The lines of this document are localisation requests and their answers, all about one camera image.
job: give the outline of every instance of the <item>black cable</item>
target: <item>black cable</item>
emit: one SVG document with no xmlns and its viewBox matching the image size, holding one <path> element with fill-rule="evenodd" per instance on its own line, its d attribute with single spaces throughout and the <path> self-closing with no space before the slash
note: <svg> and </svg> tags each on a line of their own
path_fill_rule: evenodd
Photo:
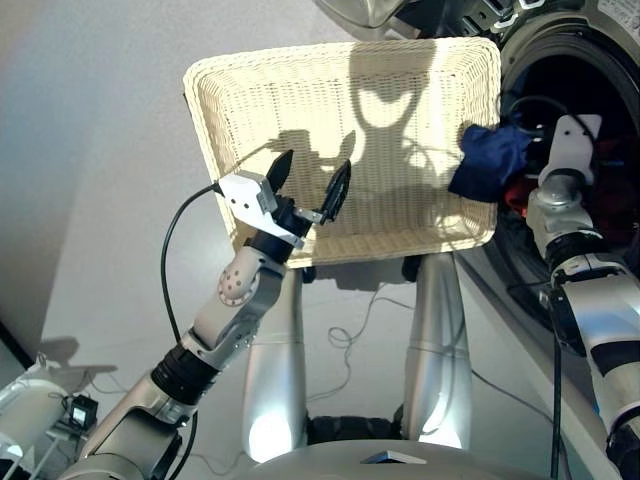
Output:
<svg viewBox="0 0 640 480">
<path fill-rule="evenodd" d="M 535 405 L 532 405 L 531 403 L 527 402 L 526 400 L 523 400 L 522 398 L 514 395 L 511 392 L 508 392 L 507 390 L 505 390 L 504 388 L 499 387 L 498 385 L 496 385 L 495 383 L 491 382 L 490 380 L 487 380 L 485 377 L 483 377 L 481 374 L 479 374 L 476 370 L 472 369 L 471 373 L 473 374 L 474 377 L 476 377 L 482 383 L 486 384 L 488 387 L 493 388 L 497 392 L 500 392 L 501 394 L 509 397 L 512 400 L 515 400 L 516 402 L 520 403 L 521 405 L 524 405 L 525 407 L 527 407 L 530 410 L 532 410 L 534 413 L 537 413 L 538 415 L 543 417 L 545 420 L 547 420 L 547 422 L 549 422 L 549 424 L 551 424 L 551 426 L 553 427 L 553 418 L 551 418 L 549 415 L 547 415 L 545 412 L 543 412 L 541 409 L 539 409 Z M 564 440 L 562 439 L 562 435 L 560 435 L 559 438 L 560 438 L 560 449 L 561 449 L 560 450 L 560 456 L 562 458 L 562 470 L 564 472 L 565 480 L 573 480 L 573 475 L 571 475 L 571 469 L 569 467 L 569 453 L 567 452 L 567 447 L 564 444 Z"/>
<path fill-rule="evenodd" d="M 584 121 L 580 117 L 571 113 L 569 109 L 566 107 L 566 105 L 564 105 L 563 103 L 560 103 L 559 101 L 551 97 L 547 97 L 545 95 L 527 95 L 524 97 L 520 97 L 519 99 L 517 99 L 515 102 L 511 104 L 511 107 L 509 107 L 509 113 L 507 114 L 507 116 L 509 117 L 509 121 L 513 123 L 518 130 L 532 136 L 540 136 L 540 134 L 542 133 L 540 129 L 532 130 L 532 129 L 523 127 L 520 123 L 516 121 L 514 117 L 514 112 L 516 111 L 516 108 L 524 103 L 529 103 L 529 102 L 546 103 L 547 105 L 551 105 L 552 107 L 556 108 L 558 111 L 562 112 L 564 115 L 569 115 L 584 130 L 584 134 L 589 138 L 591 145 L 595 149 L 596 139 L 593 136 L 593 133 L 591 133 L 591 130 L 589 129 L 587 124 L 584 123 Z"/>
<path fill-rule="evenodd" d="M 551 478 L 558 478 L 560 460 L 560 425 L 562 410 L 562 347 L 558 338 L 553 341 L 553 432 L 551 436 Z"/>
<path fill-rule="evenodd" d="M 178 211 L 173 216 L 171 223 L 169 224 L 169 228 L 167 229 L 167 233 L 164 236 L 164 242 L 162 244 L 162 254 L 160 255 L 160 282 L 162 283 L 162 296 L 164 297 L 164 305 L 167 308 L 167 315 L 169 316 L 169 323 L 171 324 L 171 330 L 173 331 L 173 336 L 175 337 L 176 342 L 180 340 L 180 330 L 178 329 L 178 323 L 176 322 L 176 317 L 173 313 L 173 307 L 171 306 L 171 298 L 169 298 L 169 287 L 167 286 L 167 250 L 169 248 L 169 242 L 171 241 L 171 236 L 173 235 L 173 230 L 176 228 L 176 224 L 180 219 L 180 216 L 184 213 L 191 203 L 200 198 L 202 195 L 208 192 L 213 192 L 219 190 L 219 186 L 217 183 L 209 185 L 208 187 L 203 188 L 202 190 L 198 190 L 196 193 L 187 198 Z"/>
<path fill-rule="evenodd" d="M 169 249 L 169 242 L 171 240 L 171 236 L 173 235 L 173 230 L 176 228 L 176 224 L 180 219 L 180 216 L 184 213 L 191 203 L 200 198 L 202 195 L 208 192 L 217 192 L 220 190 L 220 187 L 217 183 L 209 185 L 201 190 L 198 190 L 196 193 L 187 198 L 178 211 L 173 216 L 171 223 L 169 224 L 169 228 L 167 229 L 167 233 L 164 236 L 164 242 L 162 244 L 162 253 L 160 255 L 160 282 L 162 283 L 162 296 L 164 298 L 164 305 L 167 309 L 167 315 L 169 316 L 169 323 L 171 324 L 171 330 L 173 332 L 173 336 L 176 342 L 180 341 L 180 330 L 178 329 L 178 323 L 176 322 L 176 317 L 173 313 L 173 307 L 171 306 L 171 298 L 169 297 L 169 287 L 167 285 L 167 250 Z M 175 470 L 169 477 L 169 480 L 175 480 L 180 475 L 180 472 L 184 468 L 185 463 L 189 459 L 189 455 L 191 455 L 191 450 L 193 449 L 193 444 L 196 440 L 196 430 L 198 428 L 198 412 L 194 412 L 191 417 L 191 430 L 189 432 L 189 440 L 187 440 L 187 446 L 185 447 L 184 454 L 178 462 Z"/>
<path fill-rule="evenodd" d="M 176 480 L 176 478 L 178 478 L 178 475 L 180 475 L 180 472 L 182 472 L 182 469 L 184 468 L 185 463 L 187 463 L 187 460 L 189 460 L 189 455 L 191 455 L 191 449 L 193 448 L 193 444 L 196 441 L 197 428 L 198 428 L 198 412 L 194 412 L 194 414 L 191 416 L 191 431 L 189 432 L 189 440 L 187 440 L 187 446 L 184 449 L 184 454 L 182 455 L 182 458 L 178 462 L 178 465 L 176 465 L 175 470 L 169 477 L 169 480 Z"/>
</svg>

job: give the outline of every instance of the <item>wicker basket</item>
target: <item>wicker basket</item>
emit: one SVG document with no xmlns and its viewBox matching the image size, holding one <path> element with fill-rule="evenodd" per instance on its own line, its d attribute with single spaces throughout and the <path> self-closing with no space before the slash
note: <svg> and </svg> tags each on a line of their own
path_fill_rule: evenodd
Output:
<svg viewBox="0 0 640 480">
<path fill-rule="evenodd" d="M 266 173 L 294 153 L 283 193 L 322 205 L 350 158 L 333 224 L 314 228 L 291 267 L 458 250 L 491 238 L 495 206 L 447 192 L 471 123 L 498 122 L 500 57 L 484 39 L 338 43 L 214 57 L 184 84 L 211 178 Z M 233 245 L 250 227 L 219 202 Z"/>
</svg>

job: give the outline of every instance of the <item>blue garment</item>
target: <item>blue garment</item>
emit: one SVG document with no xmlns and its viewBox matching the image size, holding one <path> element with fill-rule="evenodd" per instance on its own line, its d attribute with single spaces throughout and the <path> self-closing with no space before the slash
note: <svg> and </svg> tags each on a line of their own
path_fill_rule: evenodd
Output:
<svg viewBox="0 0 640 480">
<path fill-rule="evenodd" d="M 449 191 L 479 202 L 502 198 L 507 179 L 527 165 L 531 137 L 513 125 L 489 130 L 471 125 L 462 136 L 464 159 Z"/>
</svg>

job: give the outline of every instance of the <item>gray floor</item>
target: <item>gray floor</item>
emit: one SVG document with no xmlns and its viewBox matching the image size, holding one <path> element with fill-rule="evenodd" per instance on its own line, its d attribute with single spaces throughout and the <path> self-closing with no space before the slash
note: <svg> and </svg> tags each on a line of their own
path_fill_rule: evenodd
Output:
<svg viewBox="0 0 640 480">
<path fill-rule="evenodd" d="M 84 386 L 91 368 L 87 391 L 101 415 L 172 344 L 161 242 L 176 207 L 209 181 L 182 98 L 186 68 L 222 53 L 351 38 L 308 0 L 0 6 L 0 307 L 28 349 L 72 368 L 70 388 Z M 203 199 L 185 215 L 169 255 L 183 328 L 231 255 L 217 206 Z M 413 303 L 410 285 L 383 292 Z M 343 380 L 326 330 L 357 330 L 370 295 L 331 278 L 305 287 L 309 393 Z M 471 343 L 480 346 L 472 347 L 474 366 L 536 402 L 486 319 L 474 318 L 472 300 L 468 308 Z M 390 417 L 402 398 L 410 319 L 408 309 L 376 304 L 353 352 L 351 382 L 310 413 Z M 203 401 L 198 456 L 182 478 L 218 478 L 210 466 L 221 473 L 234 463 L 245 363 L 234 363 Z M 473 451 L 546 473 L 543 420 L 482 384 L 474 383 L 473 402 Z M 249 465 L 241 456 L 233 473 Z"/>
</svg>

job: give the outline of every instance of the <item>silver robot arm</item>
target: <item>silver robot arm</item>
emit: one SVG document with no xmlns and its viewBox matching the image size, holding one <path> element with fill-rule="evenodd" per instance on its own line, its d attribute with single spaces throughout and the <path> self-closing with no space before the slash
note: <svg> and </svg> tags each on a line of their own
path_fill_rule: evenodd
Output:
<svg viewBox="0 0 640 480">
<path fill-rule="evenodd" d="M 246 348 L 260 319 L 276 303 L 285 263 L 313 223 L 334 220 L 345 199 L 349 161 L 336 171 L 321 209 L 302 210 L 275 195 L 293 152 L 281 155 L 266 177 L 241 172 L 223 177 L 216 192 L 234 215 L 255 227 L 220 276 L 217 292 L 193 326 L 107 415 L 61 480 L 149 480 L 166 476 L 181 445 L 178 429 L 197 410 L 215 378 Z"/>
<path fill-rule="evenodd" d="M 558 133 L 557 128 L 553 145 L 566 136 Z M 586 162 L 553 162 L 529 197 L 527 225 L 551 271 L 557 334 L 589 364 L 608 433 L 607 456 L 623 478 L 640 478 L 640 282 L 609 253 L 582 207 L 580 190 L 589 182 L 582 170 L 591 151 L 585 156 L 584 143 L 578 147 Z"/>
</svg>

